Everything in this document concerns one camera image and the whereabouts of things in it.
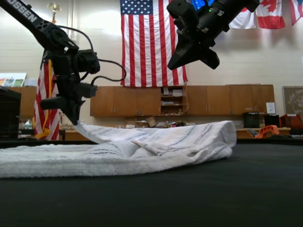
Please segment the wooden cabinet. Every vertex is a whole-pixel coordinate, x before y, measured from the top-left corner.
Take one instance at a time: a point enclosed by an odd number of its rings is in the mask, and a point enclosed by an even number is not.
[[[266,103],[275,101],[272,85],[184,85],[169,89],[169,94],[164,95],[162,88],[159,87],[99,87],[96,96],[91,99],[90,115],[95,117],[176,115],[181,110],[195,116],[241,115],[251,111],[266,114]],[[182,96],[173,96],[174,89],[183,89]]]
[[[206,86],[188,86],[188,115],[207,115],[207,91]]]
[[[253,111],[250,85],[230,85],[231,114],[241,115]]]
[[[207,86],[208,115],[230,115],[229,86]]]
[[[9,87],[9,90],[21,93],[20,117],[32,118],[36,100],[36,87]]]
[[[275,102],[273,85],[252,85],[253,111],[267,114],[266,103]]]
[[[90,115],[118,117],[159,115],[160,88],[98,87],[90,101]]]
[[[136,115],[136,88],[114,87],[113,116]]]
[[[113,114],[114,87],[98,87],[96,96],[90,99],[91,116],[111,116]]]
[[[161,88],[137,88],[136,110],[138,115],[161,114]]]
[[[20,87],[8,87],[8,90],[16,91],[18,93],[21,93],[21,88]]]

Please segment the black robotic arm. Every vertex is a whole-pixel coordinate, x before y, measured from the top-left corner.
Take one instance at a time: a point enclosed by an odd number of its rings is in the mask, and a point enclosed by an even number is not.
[[[95,74],[100,71],[97,54],[93,50],[80,51],[67,34],[55,24],[43,20],[21,0],[0,0],[0,7],[17,19],[35,36],[45,49],[45,60],[52,60],[54,81],[59,95],[41,102],[43,109],[61,109],[77,125],[82,97],[95,96],[97,86],[81,83],[80,72]]]

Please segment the black cable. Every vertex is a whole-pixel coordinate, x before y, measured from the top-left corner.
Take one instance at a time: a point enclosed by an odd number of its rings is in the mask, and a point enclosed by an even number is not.
[[[73,31],[76,31],[76,32],[79,32],[81,33],[82,35],[84,35],[87,40],[89,41],[89,44],[90,44],[90,48],[92,49],[92,51],[94,52],[94,47],[93,47],[93,43],[91,42],[89,36],[87,34],[85,34],[84,32],[76,29],[76,28],[72,28],[72,27],[66,27],[66,26],[62,26],[62,25],[58,25],[58,27],[61,27],[61,28],[65,28],[65,29],[69,29],[69,30],[73,30]]]
[[[120,82],[122,80],[124,80],[126,78],[126,70],[125,68],[120,65],[118,62],[115,62],[115,61],[110,61],[110,60],[104,60],[104,59],[98,59],[99,61],[102,61],[102,62],[108,62],[108,63],[112,63],[112,64],[115,64],[117,66],[119,66],[120,68],[122,68],[123,72],[124,72],[124,76],[121,78],[121,79],[111,79],[111,78],[108,78],[108,77],[105,77],[105,76],[96,76],[92,81],[91,81],[91,84],[94,85],[95,81],[98,79],[98,78],[103,78],[103,79],[107,79],[107,80],[110,80],[110,81],[113,81],[113,82]]]
[[[94,52],[93,43],[92,43],[91,39],[89,38],[89,36],[88,36],[87,34],[85,34],[84,32],[82,32],[82,31],[80,31],[80,30],[78,30],[78,29],[76,29],[76,28],[72,28],[72,27],[66,27],[66,26],[62,26],[62,25],[60,25],[60,26],[58,26],[58,27],[60,27],[60,28],[65,28],[65,29],[70,29],[70,30],[79,32],[79,33],[81,33],[82,35],[84,35],[84,36],[87,38],[87,40],[88,40],[88,42],[89,42],[89,44],[90,44],[91,50]],[[76,56],[74,57],[74,61],[73,61],[73,66],[74,66],[75,73],[77,74],[77,76],[78,76],[79,78],[80,78],[80,74],[79,74],[79,70],[78,70],[78,58],[81,57],[81,56],[82,56],[82,55],[76,54]],[[124,68],[121,64],[119,64],[118,62],[110,61],[110,60],[104,60],[104,59],[98,59],[98,60],[99,60],[99,61],[102,61],[102,62],[112,63],[112,64],[115,64],[115,65],[119,66],[120,68],[122,68],[122,70],[123,70],[123,72],[124,72],[124,76],[123,76],[121,79],[111,79],[111,78],[108,78],[108,77],[105,77],[105,76],[96,76],[96,77],[92,80],[92,82],[91,82],[92,85],[94,85],[95,81],[96,81],[98,78],[104,78],[104,79],[107,79],[107,80],[110,80],[110,81],[113,81],[113,82],[120,82],[120,81],[122,81],[122,80],[124,80],[124,79],[126,78],[127,72],[126,72],[125,68]],[[86,72],[85,75],[81,78],[81,80],[84,80],[88,75],[89,75],[89,72]]]
[[[85,75],[81,78],[81,80],[84,80],[89,75],[89,72],[85,73]]]

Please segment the black speaker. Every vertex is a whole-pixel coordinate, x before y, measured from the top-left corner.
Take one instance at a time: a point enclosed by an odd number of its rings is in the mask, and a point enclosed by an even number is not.
[[[275,125],[280,128],[280,117],[279,115],[265,115],[264,116],[265,126]]]
[[[259,112],[243,113],[242,116],[245,129],[260,128]]]

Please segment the poster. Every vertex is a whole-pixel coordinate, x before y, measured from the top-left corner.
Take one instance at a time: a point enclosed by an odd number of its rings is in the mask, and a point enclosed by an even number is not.
[[[22,87],[26,76],[26,73],[0,73],[0,86]]]
[[[303,120],[303,87],[283,87],[286,114],[299,114]]]

